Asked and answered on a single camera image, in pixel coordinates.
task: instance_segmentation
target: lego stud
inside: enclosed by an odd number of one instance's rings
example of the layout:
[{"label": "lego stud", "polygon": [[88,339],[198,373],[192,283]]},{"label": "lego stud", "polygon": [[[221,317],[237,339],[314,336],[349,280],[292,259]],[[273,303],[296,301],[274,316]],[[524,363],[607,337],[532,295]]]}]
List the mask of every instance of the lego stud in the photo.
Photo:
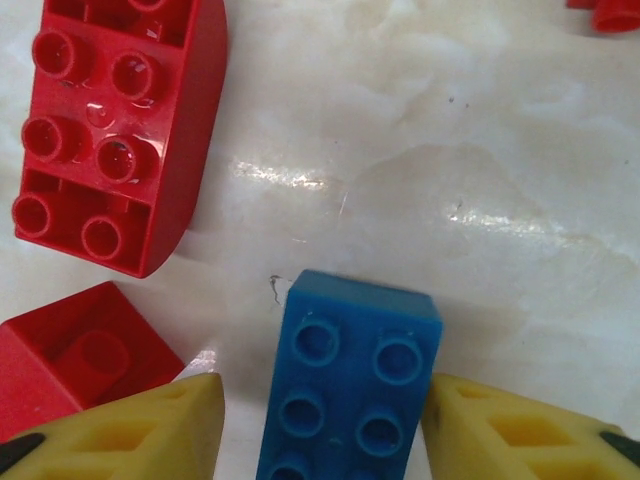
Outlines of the lego stud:
[{"label": "lego stud", "polygon": [[11,212],[16,230],[32,239],[73,234],[78,218],[71,213],[77,212],[74,203],[58,192],[24,193],[13,203]]},{"label": "lego stud", "polygon": [[311,480],[309,462],[298,453],[281,456],[269,473],[269,480]]},{"label": "lego stud", "polygon": [[82,245],[89,255],[101,261],[122,258],[135,250],[141,240],[135,219],[126,214],[97,215],[82,227]]},{"label": "lego stud", "polygon": [[87,46],[60,30],[40,32],[33,41],[32,55],[36,68],[56,80],[79,83],[91,70]]},{"label": "lego stud", "polygon": [[111,81],[115,89],[131,102],[156,100],[160,77],[156,60],[134,50],[121,53],[111,66]]},{"label": "lego stud", "polygon": [[593,11],[593,29],[602,33],[623,33],[640,28],[638,0],[601,0]]},{"label": "lego stud", "polygon": [[96,163],[110,183],[133,183],[145,176],[157,157],[151,144],[126,135],[106,137],[96,146]]},{"label": "lego stud", "polygon": [[323,318],[305,319],[293,334],[293,352],[312,367],[330,364],[338,355],[340,332]]},{"label": "lego stud", "polygon": [[389,457],[402,447],[402,426],[394,412],[375,408],[358,422],[356,441],[362,451],[373,457]]},{"label": "lego stud", "polygon": [[292,437],[310,438],[325,421],[324,402],[316,392],[304,389],[290,392],[279,410],[280,424]]},{"label": "lego stud", "polygon": [[373,356],[373,371],[390,385],[406,385],[422,371],[422,353],[413,339],[383,338]]},{"label": "lego stud", "polygon": [[43,162],[71,160],[81,140],[73,121],[61,117],[32,117],[22,127],[22,144]]}]

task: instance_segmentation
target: blue lego brick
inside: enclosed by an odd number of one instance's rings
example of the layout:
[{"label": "blue lego brick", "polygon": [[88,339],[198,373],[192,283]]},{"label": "blue lego brick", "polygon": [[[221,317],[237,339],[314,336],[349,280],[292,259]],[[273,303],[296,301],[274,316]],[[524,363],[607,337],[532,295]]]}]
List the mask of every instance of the blue lego brick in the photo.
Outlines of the blue lego brick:
[{"label": "blue lego brick", "polygon": [[431,298],[304,271],[289,291],[257,480],[401,480],[442,322]]}]

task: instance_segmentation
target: red lego brick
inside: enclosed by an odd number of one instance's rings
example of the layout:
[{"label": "red lego brick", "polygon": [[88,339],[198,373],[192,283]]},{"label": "red lego brick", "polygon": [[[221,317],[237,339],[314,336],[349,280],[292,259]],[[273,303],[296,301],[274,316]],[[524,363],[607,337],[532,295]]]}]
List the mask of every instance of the red lego brick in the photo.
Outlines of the red lego brick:
[{"label": "red lego brick", "polygon": [[223,0],[46,0],[16,236],[145,277],[195,209],[227,64]]},{"label": "red lego brick", "polygon": [[600,33],[640,28],[640,0],[567,0],[567,7],[593,10],[591,26]]},{"label": "red lego brick", "polygon": [[111,282],[0,325],[0,365],[0,443],[184,368]]}]

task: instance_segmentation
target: white marble surface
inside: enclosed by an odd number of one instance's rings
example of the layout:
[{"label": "white marble surface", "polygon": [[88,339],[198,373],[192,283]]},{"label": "white marble surface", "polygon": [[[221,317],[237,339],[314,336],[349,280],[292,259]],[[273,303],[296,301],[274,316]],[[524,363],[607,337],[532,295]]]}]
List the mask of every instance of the white marble surface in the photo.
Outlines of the white marble surface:
[{"label": "white marble surface", "polygon": [[[232,51],[191,230],[144,281],[17,241],[37,0],[0,2],[0,318],[115,279],[228,414],[251,479],[281,307],[306,267],[433,294],[437,370],[640,436],[640,35],[563,0],[228,0]],[[423,449],[407,479],[428,478]]]}]

